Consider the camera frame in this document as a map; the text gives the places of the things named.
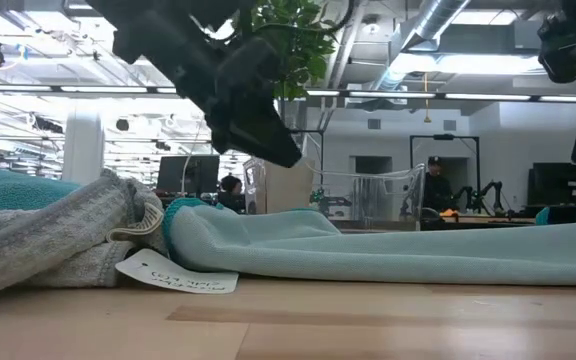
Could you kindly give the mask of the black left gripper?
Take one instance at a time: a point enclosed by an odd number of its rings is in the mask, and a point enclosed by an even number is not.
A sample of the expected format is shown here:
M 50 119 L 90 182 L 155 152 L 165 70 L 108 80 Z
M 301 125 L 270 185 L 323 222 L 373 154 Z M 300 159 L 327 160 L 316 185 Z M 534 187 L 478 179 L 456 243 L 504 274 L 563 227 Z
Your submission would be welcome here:
M 272 99 L 235 95 L 218 72 L 227 58 L 204 32 L 219 28 L 248 0 L 87 0 L 116 31 L 112 52 L 128 64 L 145 57 L 204 111 L 220 154 L 243 152 L 285 168 L 302 153 Z

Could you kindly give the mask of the light blue teal-edged towel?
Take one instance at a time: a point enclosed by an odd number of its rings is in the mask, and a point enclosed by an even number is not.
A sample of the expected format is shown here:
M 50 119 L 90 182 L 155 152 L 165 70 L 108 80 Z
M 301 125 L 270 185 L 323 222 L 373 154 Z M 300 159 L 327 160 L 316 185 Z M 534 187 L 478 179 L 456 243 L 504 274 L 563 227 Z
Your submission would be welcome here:
M 296 209 L 240 215 L 198 199 L 166 209 L 171 258 L 198 271 L 333 281 L 576 286 L 576 223 L 345 234 Z

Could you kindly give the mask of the person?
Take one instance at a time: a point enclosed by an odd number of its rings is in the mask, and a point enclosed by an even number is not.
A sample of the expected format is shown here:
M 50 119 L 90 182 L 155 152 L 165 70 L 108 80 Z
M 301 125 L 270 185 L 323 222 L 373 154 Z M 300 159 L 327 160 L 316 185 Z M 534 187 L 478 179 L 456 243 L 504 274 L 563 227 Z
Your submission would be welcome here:
M 245 196 L 242 194 L 242 181 L 232 175 L 227 175 L 220 181 L 221 191 L 218 193 L 218 203 L 235 212 L 245 211 Z
M 439 213 L 454 208 L 449 180 L 442 173 L 441 158 L 431 156 L 427 162 L 423 206 Z

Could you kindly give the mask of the white plant pot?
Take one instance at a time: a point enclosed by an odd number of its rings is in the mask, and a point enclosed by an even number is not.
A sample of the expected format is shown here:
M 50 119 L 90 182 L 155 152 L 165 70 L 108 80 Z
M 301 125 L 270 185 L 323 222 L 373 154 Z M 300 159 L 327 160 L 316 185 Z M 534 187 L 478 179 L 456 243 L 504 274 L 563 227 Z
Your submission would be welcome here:
M 313 188 L 314 165 L 312 159 L 306 158 L 291 168 L 266 162 L 266 212 L 279 213 L 308 207 Z

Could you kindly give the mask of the black background monitor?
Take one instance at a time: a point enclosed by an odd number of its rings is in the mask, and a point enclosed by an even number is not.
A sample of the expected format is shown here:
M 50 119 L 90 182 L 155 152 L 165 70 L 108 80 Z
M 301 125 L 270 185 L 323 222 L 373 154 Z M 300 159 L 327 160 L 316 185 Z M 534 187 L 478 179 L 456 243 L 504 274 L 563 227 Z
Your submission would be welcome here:
M 219 164 L 217 155 L 162 157 L 156 189 L 193 195 L 216 193 Z

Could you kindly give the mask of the green leafy plant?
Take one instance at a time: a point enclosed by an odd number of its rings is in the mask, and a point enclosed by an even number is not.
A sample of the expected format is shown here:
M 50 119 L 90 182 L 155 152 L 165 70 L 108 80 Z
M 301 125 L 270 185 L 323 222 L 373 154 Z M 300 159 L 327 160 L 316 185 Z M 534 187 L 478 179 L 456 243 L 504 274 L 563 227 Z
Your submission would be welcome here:
M 334 51 L 334 38 L 323 33 L 333 22 L 321 19 L 322 7 L 314 0 L 256 0 L 251 11 L 252 28 L 266 28 L 259 35 L 280 58 L 274 97 L 292 101 L 306 95 L 305 86 L 316 85 L 326 74 L 326 57 Z

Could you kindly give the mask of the clear plastic bin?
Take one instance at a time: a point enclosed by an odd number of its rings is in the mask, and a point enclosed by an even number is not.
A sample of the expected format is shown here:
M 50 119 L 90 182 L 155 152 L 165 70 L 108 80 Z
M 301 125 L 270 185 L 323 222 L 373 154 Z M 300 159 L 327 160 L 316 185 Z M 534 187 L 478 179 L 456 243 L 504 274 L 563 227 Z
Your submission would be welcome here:
M 251 159 L 244 164 L 244 194 L 247 212 L 266 212 L 266 161 Z M 343 232 L 417 231 L 424 195 L 425 168 L 384 174 L 324 171 L 324 198 L 302 210 L 324 215 Z

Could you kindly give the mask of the white handwritten paper tag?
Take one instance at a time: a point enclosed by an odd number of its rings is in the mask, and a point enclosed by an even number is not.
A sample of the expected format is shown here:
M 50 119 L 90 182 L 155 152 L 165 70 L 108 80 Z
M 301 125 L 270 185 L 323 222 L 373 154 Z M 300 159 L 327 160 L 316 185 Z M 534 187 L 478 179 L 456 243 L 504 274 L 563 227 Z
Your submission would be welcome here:
M 235 291 L 239 279 L 238 273 L 187 270 L 150 249 L 137 251 L 117 263 L 115 269 L 147 285 L 194 294 L 229 294 Z

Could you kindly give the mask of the white column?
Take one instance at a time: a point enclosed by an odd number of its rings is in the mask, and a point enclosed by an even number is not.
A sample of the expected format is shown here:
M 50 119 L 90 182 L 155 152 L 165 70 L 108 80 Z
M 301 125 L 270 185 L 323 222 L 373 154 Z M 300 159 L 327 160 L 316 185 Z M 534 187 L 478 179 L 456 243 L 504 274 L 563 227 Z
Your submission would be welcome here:
M 87 185 L 103 170 L 105 133 L 101 116 L 87 105 L 75 105 L 66 121 L 62 180 Z

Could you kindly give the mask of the grey waffle towel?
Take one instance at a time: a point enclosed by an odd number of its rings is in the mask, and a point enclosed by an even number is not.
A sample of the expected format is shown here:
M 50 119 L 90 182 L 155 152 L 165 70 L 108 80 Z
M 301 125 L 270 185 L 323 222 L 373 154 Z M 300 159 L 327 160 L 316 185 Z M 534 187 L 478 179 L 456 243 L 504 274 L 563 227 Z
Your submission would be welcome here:
M 163 212 L 147 186 L 109 170 L 44 208 L 0 210 L 0 290 L 116 287 L 117 263 L 167 253 Z

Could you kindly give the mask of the black cabinet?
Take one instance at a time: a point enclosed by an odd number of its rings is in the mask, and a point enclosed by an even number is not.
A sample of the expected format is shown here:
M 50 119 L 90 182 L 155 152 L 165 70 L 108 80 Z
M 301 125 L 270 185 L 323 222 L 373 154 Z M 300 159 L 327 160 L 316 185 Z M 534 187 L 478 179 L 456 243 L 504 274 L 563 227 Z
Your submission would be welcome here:
M 576 164 L 534 163 L 528 175 L 529 206 L 576 206 Z

